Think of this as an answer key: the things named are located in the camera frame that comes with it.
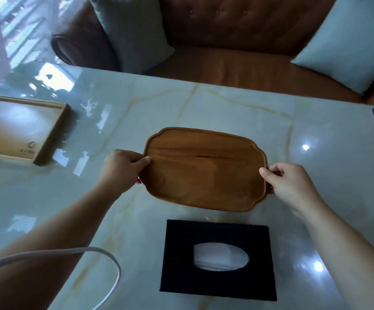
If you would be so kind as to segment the person's left hand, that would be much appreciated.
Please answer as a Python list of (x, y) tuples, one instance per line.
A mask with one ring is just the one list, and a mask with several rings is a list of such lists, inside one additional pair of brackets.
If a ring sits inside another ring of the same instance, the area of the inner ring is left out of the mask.
[(104, 161), (97, 185), (118, 198), (135, 184), (141, 184), (134, 163), (144, 157), (130, 150), (114, 150)]

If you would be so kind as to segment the person's right hand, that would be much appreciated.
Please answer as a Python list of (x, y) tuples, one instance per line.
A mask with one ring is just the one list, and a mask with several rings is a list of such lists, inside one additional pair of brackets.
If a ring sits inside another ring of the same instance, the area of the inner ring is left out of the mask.
[(326, 206), (303, 166), (279, 162), (267, 169), (276, 174), (274, 194), (301, 219), (308, 219)]

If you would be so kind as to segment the scalloped dark wooden tray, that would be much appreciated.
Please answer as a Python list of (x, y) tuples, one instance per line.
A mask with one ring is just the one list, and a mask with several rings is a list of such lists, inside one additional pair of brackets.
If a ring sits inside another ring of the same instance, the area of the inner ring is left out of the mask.
[(140, 172), (141, 182), (153, 197), (171, 203), (246, 212), (270, 190), (259, 173), (267, 156), (246, 137), (168, 127), (148, 139), (144, 156), (151, 162)]

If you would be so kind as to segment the person's right forearm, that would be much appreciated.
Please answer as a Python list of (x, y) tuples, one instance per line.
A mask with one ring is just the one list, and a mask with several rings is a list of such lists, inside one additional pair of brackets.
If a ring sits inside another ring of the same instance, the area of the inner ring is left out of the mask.
[(374, 310), (374, 246), (323, 202), (299, 212), (350, 309)]

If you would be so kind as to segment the person's left forearm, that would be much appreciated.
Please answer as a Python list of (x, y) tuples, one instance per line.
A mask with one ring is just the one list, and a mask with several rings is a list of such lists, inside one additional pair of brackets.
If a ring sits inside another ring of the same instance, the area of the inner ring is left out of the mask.
[(0, 251), (0, 310), (47, 310), (121, 196), (97, 184), (80, 199)]

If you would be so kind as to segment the white tissue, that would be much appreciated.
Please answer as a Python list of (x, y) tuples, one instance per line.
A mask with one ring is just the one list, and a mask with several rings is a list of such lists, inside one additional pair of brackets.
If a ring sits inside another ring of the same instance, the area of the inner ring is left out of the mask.
[(250, 261), (239, 247), (225, 243), (201, 243), (193, 247), (194, 266), (207, 271), (236, 271)]

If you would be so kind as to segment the black tissue box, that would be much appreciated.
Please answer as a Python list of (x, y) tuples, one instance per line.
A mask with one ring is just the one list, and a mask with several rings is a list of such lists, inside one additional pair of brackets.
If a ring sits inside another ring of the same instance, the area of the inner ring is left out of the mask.
[[(236, 271), (201, 270), (193, 254), (201, 243), (234, 245), (250, 261)], [(160, 292), (277, 301), (268, 226), (168, 219)]]

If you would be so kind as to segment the square light wooden tray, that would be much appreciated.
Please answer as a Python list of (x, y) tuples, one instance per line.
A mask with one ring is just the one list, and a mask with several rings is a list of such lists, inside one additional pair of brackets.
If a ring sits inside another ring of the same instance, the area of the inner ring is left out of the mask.
[(0, 160), (45, 165), (70, 113), (66, 103), (0, 95)]

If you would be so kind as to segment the pale green cushion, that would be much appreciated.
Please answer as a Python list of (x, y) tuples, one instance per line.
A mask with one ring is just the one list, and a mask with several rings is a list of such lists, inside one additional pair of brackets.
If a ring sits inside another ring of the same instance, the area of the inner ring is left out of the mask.
[(90, 0), (122, 72), (142, 74), (175, 48), (168, 44), (159, 0)]
[(363, 94), (374, 81), (374, 0), (336, 0), (291, 63)]

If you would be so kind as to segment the brown leather sofa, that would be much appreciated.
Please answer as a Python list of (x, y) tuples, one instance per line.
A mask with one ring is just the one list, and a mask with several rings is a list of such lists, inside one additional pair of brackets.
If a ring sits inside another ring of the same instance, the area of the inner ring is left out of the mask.
[(363, 94), (291, 60), (336, 0), (159, 0), (175, 52), (144, 75), (374, 105)]

